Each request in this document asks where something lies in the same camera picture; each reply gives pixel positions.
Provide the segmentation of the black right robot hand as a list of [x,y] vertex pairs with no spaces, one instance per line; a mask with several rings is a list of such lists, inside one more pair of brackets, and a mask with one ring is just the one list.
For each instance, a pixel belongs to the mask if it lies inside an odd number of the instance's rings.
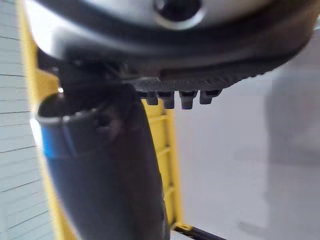
[[310,41],[317,0],[25,0],[40,70],[62,92],[33,135],[80,240],[168,240],[142,104],[185,110],[285,64]]

